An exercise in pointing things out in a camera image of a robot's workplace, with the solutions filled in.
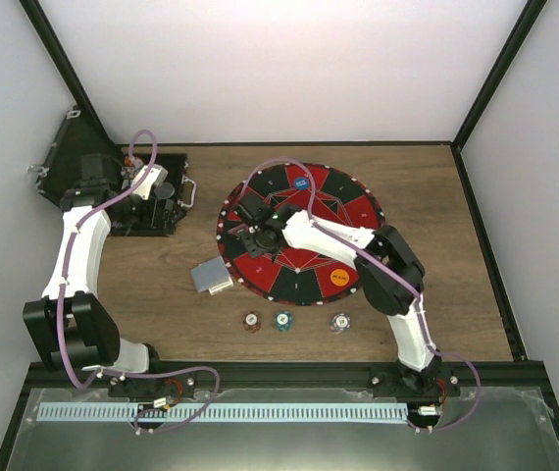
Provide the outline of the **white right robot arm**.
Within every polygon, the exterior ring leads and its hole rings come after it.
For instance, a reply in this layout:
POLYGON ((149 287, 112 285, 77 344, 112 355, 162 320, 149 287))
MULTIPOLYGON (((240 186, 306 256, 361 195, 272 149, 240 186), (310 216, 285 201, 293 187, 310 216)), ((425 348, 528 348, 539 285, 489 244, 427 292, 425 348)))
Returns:
POLYGON ((253 257, 290 247, 354 269, 369 304, 387 317, 404 389, 422 395, 435 387, 441 360, 425 319, 425 268, 395 227, 344 226, 293 205, 274 209, 254 193, 239 197, 235 213, 246 225, 239 238, 253 257))

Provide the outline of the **blue green chip stack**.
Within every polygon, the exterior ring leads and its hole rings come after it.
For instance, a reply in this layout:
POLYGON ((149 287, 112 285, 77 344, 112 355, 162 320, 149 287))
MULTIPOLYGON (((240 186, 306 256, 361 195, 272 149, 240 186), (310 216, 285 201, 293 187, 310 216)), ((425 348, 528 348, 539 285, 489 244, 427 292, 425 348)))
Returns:
POLYGON ((274 327, 279 332, 287 332, 293 323, 293 316, 289 311, 279 311, 274 316, 274 327))

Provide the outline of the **orange big blind button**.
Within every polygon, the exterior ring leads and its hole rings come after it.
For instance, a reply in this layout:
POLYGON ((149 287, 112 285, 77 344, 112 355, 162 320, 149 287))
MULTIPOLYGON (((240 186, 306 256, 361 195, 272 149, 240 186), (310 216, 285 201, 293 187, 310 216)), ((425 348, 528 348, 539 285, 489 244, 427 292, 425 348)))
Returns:
POLYGON ((330 282, 336 287, 345 287, 350 282, 349 273, 340 268, 336 268, 330 272, 330 282))

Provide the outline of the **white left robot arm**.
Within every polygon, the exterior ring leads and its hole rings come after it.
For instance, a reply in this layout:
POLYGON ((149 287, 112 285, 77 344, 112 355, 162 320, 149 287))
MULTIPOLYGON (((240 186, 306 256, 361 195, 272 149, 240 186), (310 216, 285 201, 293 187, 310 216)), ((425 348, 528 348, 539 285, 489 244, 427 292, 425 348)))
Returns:
POLYGON ((81 159, 81 179, 64 192, 63 236, 51 278, 38 300, 25 304, 23 319, 45 368, 75 368, 100 377, 106 370, 131 377, 143 395, 158 394, 165 370, 150 362, 150 347, 121 337, 98 299, 102 251, 112 229, 110 209, 130 212, 145 203, 168 172, 150 159, 141 165, 130 186, 106 169, 103 154, 81 159))

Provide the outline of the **blue small blind button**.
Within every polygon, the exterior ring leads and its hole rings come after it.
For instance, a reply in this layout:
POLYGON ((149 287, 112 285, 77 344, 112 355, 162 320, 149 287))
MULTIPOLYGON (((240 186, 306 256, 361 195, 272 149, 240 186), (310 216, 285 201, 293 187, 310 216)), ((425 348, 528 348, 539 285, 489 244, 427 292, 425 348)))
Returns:
POLYGON ((311 188, 310 179, 306 176, 300 176, 294 179, 292 186, 297 190, 307 191, 311 188))

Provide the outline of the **orange black chip stack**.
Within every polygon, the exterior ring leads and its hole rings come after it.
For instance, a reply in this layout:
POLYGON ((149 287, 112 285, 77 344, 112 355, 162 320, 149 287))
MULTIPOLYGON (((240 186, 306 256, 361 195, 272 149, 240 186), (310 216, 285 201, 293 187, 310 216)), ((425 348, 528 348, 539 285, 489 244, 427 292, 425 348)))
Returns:
POLYGON ((261 329, 259 314, 255 311, 247 312, 243 317, 243 329, 247 333, 257 333, 261 329))

